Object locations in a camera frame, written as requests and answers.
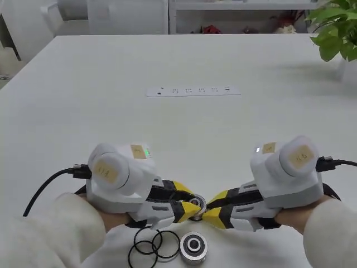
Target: white shelf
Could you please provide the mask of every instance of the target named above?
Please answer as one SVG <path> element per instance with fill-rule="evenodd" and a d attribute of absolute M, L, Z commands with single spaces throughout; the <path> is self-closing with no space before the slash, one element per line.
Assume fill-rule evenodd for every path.
<path fill-rule="evenodd" d="M 212 3 L 173 2 L 175 10 L 303 10 L 316 9 L 319 3 L 244 3 L 219 1 Z"/>

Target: power strip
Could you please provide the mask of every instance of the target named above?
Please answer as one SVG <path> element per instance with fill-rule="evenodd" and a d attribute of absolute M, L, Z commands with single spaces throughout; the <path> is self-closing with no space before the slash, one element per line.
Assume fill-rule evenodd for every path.
<path fill-rule="evenodd" d="M 208 86 L 208 87 L 158 87 L 149 88 L 147 97 L 187 97 L 187 96 L 220 96 L 240 95 L 236 87 Z"/>

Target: black rubber o-ring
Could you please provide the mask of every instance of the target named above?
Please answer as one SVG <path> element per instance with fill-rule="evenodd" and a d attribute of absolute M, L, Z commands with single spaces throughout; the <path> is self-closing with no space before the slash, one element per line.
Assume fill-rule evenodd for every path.
<path fill-rule="evenodd" d="M 132 254 L 132 251 L 133 251 L 134 248 L 135 248 L 135 249 L 137 248 L 136 246 L 137 246 L 138 244 L 141 244 L 141 243 L 149 243 L 149 244 L 151 244 L 151 247 L 153 248 L 153 250 L 156 250 L 156 252 L 157 252 L 157 247 L 156 247 L 151 241 L 149 241 L 149 240 L 143 240 L 143 241 L 139 241 L 139 242 L 135 243 L 135 244 L 130 248 L 129 254 L 128 254 L 128 264 L 129 264 L 129 267 L 130 267 L 130 268 L 134 268 L 133 265 L 132 265 L 132 262 L 131 262 L 131 260 L 130 260 L 130 256 L 131 256 L 131 254 Z M 155 257 L 155 262 L 154 262 L 154 264 L 153 264 L 150 268 L 154 268 L 154 267 L 155 267 L 155 265 L 156 265 L 156 263 L 157 263 L 157 260 L 158 260 L 158 256 L 156 255 L 156 257 Z"/>
<path fill-rule="evenodd" d="M 144 227 L 144 228 L 140 229 L 140 230 L 135 234 L 135 236 L 134 236 L 134 245 L 133 245 L 133 247 L 137 250 L 137 252 L 139 252 L 139 253 L 141 253 L 141 254 L 143 254 L 143 255 L 151 255 L 151 254 L 154 254 L 154 253 L 155 253 L 155 250 L 154 250 L 154 249 L 152 249 L 151 252 L 143 252 L 143 251 L 141 251 L 141 250 L 137 247 L 137 244 L 139 243 L 139 242 L 136 242 L 136 238 L 137 238 L 138 234 L 139 234 L 142 230 L 144 230 L 144 229 L 149 229 L 149 228 L 150 228 L 150 226 L 147 226 L 147 227 Z M 158 251 L 158 250 L 160 249 L 161 245 L 162 245 L 162 234 L 161 234 L 161 232 L 160 232 L 159 230 L 156 230 L 156 231 L 158 232 L 157 235 L 160 235 L 160 243 L 159 243 L 158 246 L 155 246 L 156 251 Z"/>
<path fill-rule="evenodd" d="M 172 254 L 171 256 L 161 256 L 159 253 L 158 253 L 158 250 L 159 250 L 159 248 L 156 248 L 156 250 L 155 250 L 155 244 L 154 244 L 154 241 L 155 241 L 155 239 L 156 239 L 156 237 L 158 236 L 158 235 L 161 235 L 161 238 L 162 238 L 162 233 L 172 233 L 174 236 L 176 236 L 176 238 L 177 238 L 177 241 L 178 241 L 178 248 L 177 248 L 177 250 L 176 250 L 176 252 L 174 253 L 174 254 Z M 174 233 L 174 232 L 172 232 L 172 231 L 169 231 L 169 230 L 165 230 L 165 231 L 160 231 L 160 232 L 158 232 L 158 234 L 156 234 L 155 236 L 154 236 L 154 238 L 152 239 L 152 241 L 151 241 L 151 247 L 152 247 L 152 250 L 154 251 L 154 253 L 155 253 L 155 255 L 157 256 L 157 257 L 160 257 L 160 258 L 162 258 L 162 259 L 171 259 L 171 258 L 173 258 L 173 257 L 175 257 L 177 254 L 179 254 L 179 252 L 180 252 L 180 238 L 179 238 L 179 236 L 176 234 L 176 233 Z"/>

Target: plant leaf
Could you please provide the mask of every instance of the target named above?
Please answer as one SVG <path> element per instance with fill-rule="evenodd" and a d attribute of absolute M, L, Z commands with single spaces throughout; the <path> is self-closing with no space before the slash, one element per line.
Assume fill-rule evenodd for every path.
<path fill-rule="evenodd" d="M 331 24 L 325 26 L 319 34 L 321 36 L 323 36 L 323 35 L 338 36 L 339 29 L 336 27 L 336 23 L 331 23 Z"/>
<path fill-rule="evenodd" d="M 344 58 L 346 60 L 348 55 L 353 50 L 353 47 L 354 47 L 354 45 L 351 42 L 344 43 L 341 46 L 341 49 L 340 49 L 340 53 L 341 53 L 342 58 Z"/>
<path fill-rule="evenodd" d="M 330 19 L 331 17 L 339 18 L 342 15 L 346 15 L 346 13 L 346 10 L 339 7 L 326 8 L 314 19 L 313 23 L 325 22 L 324 20 Z"/>
<path fill-rule="evenodd" d="M 324 61 L 332 60 L 338 52 L 338 49 L 320 46 L 320 56 Z"/>
<path fill-rule="evenodd" d="M 332 60 L 340 52 L 342 39 L 336 36 L 326 37 L 320 46 L 320 56 L 324 61 Z"/>
<path fill-rule="evenodd" d="M 357 20 L 357 13 L 355 12 L 347 12 L 347 20 Z"/>
<path fill-rule="evenodd" d="M 324 8 L 318 8 L 310 11 L 310 14 L 306 17 L 306 21 L 310 21 L 313 20 L 314 18 L 317 18 L 318 15 L 324 10 L 325 10 Z"/>
<path fill-rule="evenodd" d="M 338 4 L 343 9 L 349 9 L 350 3 L 347 0 L 332 0 L 330 3 Z"/>
<path fill-rule="evenodd" d="M 319 37 L 310 37 L 310 39 L 315 45 L 317 45 L 317 46 L 322 45 L 322 41 L 321 41 L 321 39 L 319 39 Z"/>
<path fill-rule="evenodd" d="M 357 46 L 352 49 L 348 54 L 348 61 L 357 60 Z"/>
<path fill-rule="evenodd" d="M 334 22 L 333 25 L 338 29 L 338 34 L 337 36 L 339 38 L 343 38 L 347 35 L 348 29 L 351 25 L 351 22 L 349 21 L 337 21 Z"/>

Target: label sticker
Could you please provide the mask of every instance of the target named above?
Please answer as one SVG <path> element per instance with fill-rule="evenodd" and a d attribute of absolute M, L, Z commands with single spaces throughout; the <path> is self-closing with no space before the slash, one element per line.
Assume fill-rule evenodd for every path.
<path fill-rule="evenodd" d="M 131 148 L 135 159 L 146 159 L 144 149 L 141 145 L 131 145 Z"/>
<path fill-rule="evenodd" d="M 115 179 L 119 174 L 119 172 L 117 172 L 115 168 L 108 165 L 103 160 L 97 162 L 97 164 L 94 167 L 93 173 L 111 184 L 115 182 Z"/>
<path fill-rule="evenodd" d="M 294 168 L 303 168 L 315 156 L 307 145 L 302 145 L 289 155 L 289 161 Z"/>
<path fill-rule="evenodd" d="M 275 152 L 275 144 L 276 142 L 264 144 L 262 154 L 271 154 Z"/>

